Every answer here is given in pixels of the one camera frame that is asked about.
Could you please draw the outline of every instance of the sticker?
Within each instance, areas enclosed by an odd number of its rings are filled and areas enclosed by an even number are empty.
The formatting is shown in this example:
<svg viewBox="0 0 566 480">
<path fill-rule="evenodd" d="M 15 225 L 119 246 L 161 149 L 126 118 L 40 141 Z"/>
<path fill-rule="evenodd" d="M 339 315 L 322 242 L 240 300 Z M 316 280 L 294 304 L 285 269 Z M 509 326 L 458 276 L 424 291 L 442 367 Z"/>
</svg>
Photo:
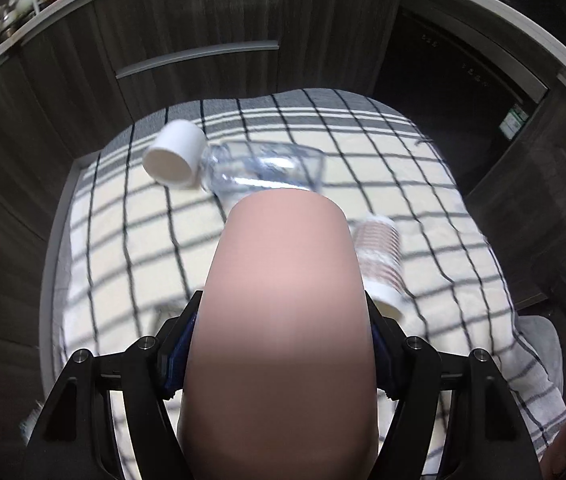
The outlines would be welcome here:
<svg viewBox="0 0 566 480">
<path fill-rule="evenodd" d="M 514 105 L 510 108 L 510 111 L 505 116 L 499 129 L 502 131 L 503 135 L 508 137 L 509 140 L 512 140 L 512 138 L 519 133 L 519 130 L 521 130 L 528 118 L 529 115 L 525 113 L 519 105 Z"/>
</svg>

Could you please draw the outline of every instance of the clear plastic bottle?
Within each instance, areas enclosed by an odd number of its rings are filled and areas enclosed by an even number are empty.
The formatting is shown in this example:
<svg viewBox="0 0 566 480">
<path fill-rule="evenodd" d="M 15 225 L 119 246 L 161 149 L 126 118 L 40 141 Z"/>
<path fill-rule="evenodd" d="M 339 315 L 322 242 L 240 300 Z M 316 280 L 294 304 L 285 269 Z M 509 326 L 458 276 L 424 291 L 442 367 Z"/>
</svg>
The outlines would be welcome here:
<svg viewBox="0 0 566 480">
<path fill-rule="evenodd" d="M 229 141 L 208 146 L 201 185 L 218 196 L 244 196 L 281 187 L 320 192 L 325 154 L 283 142 Z"/>
</svg>

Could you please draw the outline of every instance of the pink cylinder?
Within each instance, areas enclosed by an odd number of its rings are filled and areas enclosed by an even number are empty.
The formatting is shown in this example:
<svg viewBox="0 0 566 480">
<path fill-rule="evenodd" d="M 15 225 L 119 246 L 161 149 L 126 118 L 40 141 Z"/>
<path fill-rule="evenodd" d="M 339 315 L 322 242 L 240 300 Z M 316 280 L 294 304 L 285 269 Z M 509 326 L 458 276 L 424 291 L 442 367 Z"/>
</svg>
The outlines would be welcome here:
<svg viewBox="0 0 566 480">
<path fill-rule="evenodd" d="M 375 364 L 343 212 L 276 189 L 232 209 L 205 283 L 178 427 L 197 480 L 355 480 L 378 449 Z"/>
</svg>

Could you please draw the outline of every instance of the plaid cloth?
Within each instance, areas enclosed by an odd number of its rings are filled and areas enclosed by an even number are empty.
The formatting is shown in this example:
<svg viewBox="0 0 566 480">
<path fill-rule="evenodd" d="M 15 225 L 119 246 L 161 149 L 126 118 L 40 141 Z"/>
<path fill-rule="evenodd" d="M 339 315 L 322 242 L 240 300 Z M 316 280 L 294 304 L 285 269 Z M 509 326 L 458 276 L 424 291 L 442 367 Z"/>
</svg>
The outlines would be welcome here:
<svg viewBox="0 0 566 480">
<path fill-rule="evenodd" d="M 439 351 L 488 349 L 541 456 L 566 420 L 566 407 L 514 325 L 492 249 L 429 139 L 396 110 L 349 92 L 189 102 L 143 118 L 112 140 L 79 179 L 66 224 L 57 272 L 65 286 L 54 295 L 56 373 L 76 349 L 119 352 L 156 333 L 205 284 L 227 211 L 203 190 L 156 184 L 141 165 L 156 132 L 176 118 L 200 126 L 210 142 L 274 140 L 323 150 L 323 193 L 350 224 L 371 214 L 396 222 L 409 295 L 403 330 Z M 174 424 L 180 400 L 167 402 Z M 378 404 L 382 442 L 394 403 L 380 394 Z M 112 406 L 125 474 L 139 478 L 121 394 L 112 393 Z M 449 407 L 450 393 L 442 392 L 424 474 L 438 469 Z"/>
</svg>

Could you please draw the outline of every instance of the metal screw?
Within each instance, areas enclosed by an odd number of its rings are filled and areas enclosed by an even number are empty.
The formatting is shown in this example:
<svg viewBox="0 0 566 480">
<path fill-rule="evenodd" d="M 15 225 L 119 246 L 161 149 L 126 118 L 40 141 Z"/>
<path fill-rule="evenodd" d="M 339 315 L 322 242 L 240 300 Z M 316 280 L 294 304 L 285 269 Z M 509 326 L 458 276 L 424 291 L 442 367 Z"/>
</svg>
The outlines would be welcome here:
<svg viewBox="0 0 566 480">
<path fill-rule="evenodd" d="M 480 361 L 482 363 L 485 363 L 490 358 L 490 354 L 487 352 L 487 350 L 483 350 L 482 348 L 475 348 L 472 351 L 472 355 L 477 361 Z"/>
<path fill-rule="evenodd" d="M 83 361 L 86 361 L 89 356 L 90 351 L 88 349 L 81 348 L 72 354 L 72 359 L 76 363 L 82 363 Z"/>
<path fill-rule="evenodd" d="M 144 335 L 138 340 L 136 345 L 141 350 L 149 350 L 154 346 L 155 343 L 156 343 L 156 337 L 152 337 L 151 335 Z"/>
<path fill-rule="evenodd" d="M 405 342 L 407 343 L 407 346 L 409 346 L 412 350 L 420 350 L 421 348 L 423 348 L 421 338 L 418 336 L 411 335 L 405 340 Z"/>
</svg>

